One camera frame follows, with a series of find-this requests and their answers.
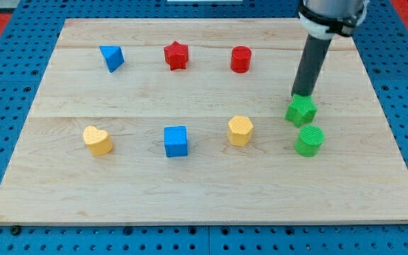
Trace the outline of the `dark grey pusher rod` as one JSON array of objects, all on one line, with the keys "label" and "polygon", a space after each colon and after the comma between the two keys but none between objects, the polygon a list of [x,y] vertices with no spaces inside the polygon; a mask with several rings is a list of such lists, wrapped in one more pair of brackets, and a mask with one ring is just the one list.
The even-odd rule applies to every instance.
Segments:
[{"label": "dark grey pusher rod", "polygon": [[307,36],[290,94],[311,96],[321,71],[331,40]]}]

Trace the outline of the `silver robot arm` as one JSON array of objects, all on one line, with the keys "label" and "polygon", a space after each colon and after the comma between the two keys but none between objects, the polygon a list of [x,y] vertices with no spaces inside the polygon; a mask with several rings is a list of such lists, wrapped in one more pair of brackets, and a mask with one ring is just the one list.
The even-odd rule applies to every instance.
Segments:
[{"label": "silver robot arm", "polygon": [[369,0],[300,0],[297,14],[308,32],[291,94],[314,91],[332,38],[351,37],[366,19]]}]

